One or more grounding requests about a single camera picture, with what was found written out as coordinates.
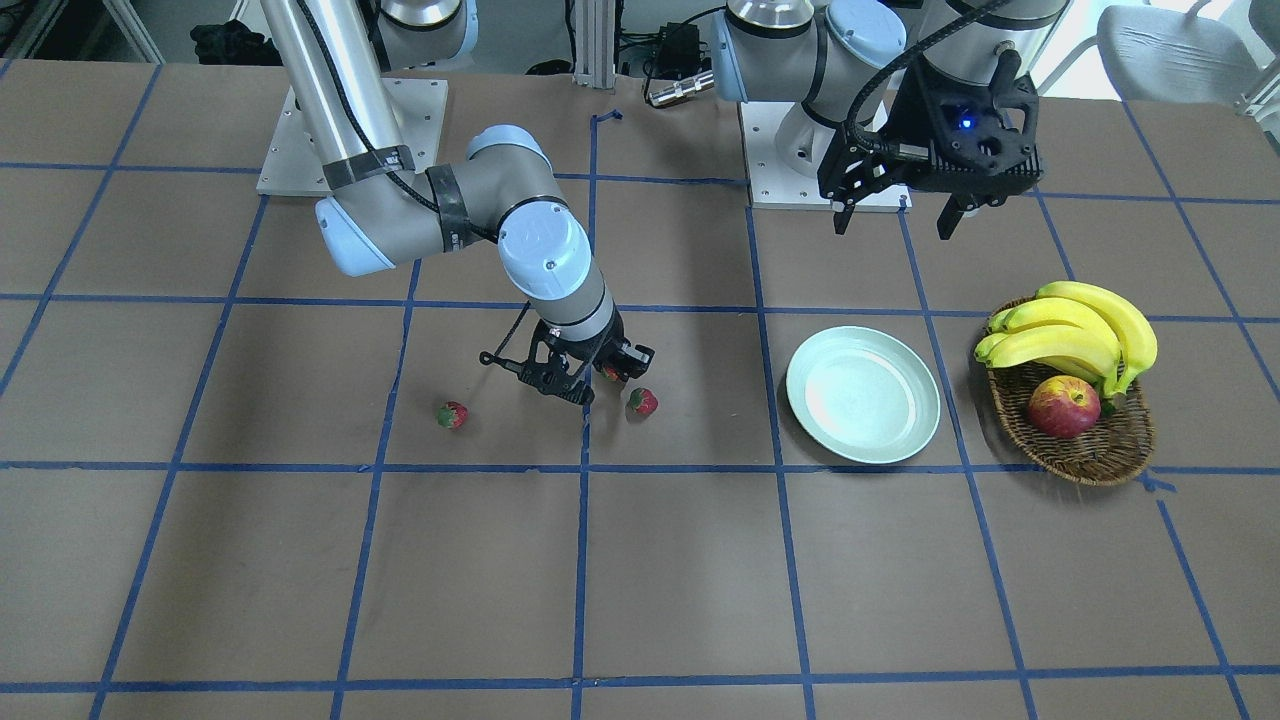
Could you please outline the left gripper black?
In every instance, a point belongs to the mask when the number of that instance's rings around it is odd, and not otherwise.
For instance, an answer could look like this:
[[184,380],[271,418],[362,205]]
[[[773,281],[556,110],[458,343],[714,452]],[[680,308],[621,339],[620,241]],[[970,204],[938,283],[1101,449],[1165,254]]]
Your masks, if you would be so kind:
[[1041,182],[1036,87],[1016,49],[997,45],[989,55],[995,68],[974,85],[915,59],[878,131],[836,131],[818,181],[820,196],[835,201],[837,236],[846,234],[856,202],[891,184],[951,193],[936,223],[950,241],[977,204],[1001,204]]

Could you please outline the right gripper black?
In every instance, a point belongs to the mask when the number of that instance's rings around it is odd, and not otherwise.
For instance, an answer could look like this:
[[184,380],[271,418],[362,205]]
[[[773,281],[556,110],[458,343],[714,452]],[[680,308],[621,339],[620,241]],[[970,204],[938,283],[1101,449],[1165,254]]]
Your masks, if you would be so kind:
[[655,351],[623,340],[622,320],[611,320],[602,334],[585,341],[556,336],[545,322],[539,320],[530,340],[529,355],[517,363],[515,374],[543,395],[566,396],[568,402],[586,407],[595,398],[590,383],[584,380],[588,364],[599,373],[604,365],[614,366],[623,374],[625,382],[644,375],[649,369]]

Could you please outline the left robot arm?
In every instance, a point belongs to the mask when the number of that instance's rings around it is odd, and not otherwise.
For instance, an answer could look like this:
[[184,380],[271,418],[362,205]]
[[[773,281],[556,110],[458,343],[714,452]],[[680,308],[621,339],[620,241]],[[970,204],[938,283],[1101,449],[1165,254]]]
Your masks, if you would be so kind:
[[730,1],[716,19],[721,97],[791,102],[817,128],[803,169],[842,234],[893,184],[947,196],[937,232],[1041,182],[1030,63],[1065,1],[923,1],[908,24],[882,1]]

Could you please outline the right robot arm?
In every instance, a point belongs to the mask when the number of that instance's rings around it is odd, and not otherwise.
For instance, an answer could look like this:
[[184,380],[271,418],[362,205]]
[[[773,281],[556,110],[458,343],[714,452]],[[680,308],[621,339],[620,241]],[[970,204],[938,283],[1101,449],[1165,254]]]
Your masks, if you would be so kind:
[[525,359],[485,351],[481,364],[582,406],[594,398],[589,368],[616,380],[649,369],[652,348],[626,338],[588,232],[526,129],[488,127],[454,164],[431,165],[410,142],[408,114],[384,76],[468,53],[474,3],[265,1],[262,10],[329,188],[315,211],[344,274],[486,240],[538,323]]

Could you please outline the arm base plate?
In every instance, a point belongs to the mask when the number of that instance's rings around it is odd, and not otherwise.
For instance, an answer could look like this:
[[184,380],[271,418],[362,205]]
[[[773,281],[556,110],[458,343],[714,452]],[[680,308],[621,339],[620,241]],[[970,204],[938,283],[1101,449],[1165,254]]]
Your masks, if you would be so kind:
[[[392,77],[381,82],[404,142],[413,151],[415,170],[436,165],[448,83],[444,79]],[[316,143],[292,88],[287,91],[256,188],[259,193],[270,196],[323,197],[330,193]]]
[[751,205],[829,210],[817,169],[835,131],[813,120],[800,102],[742,102],[739,110]]

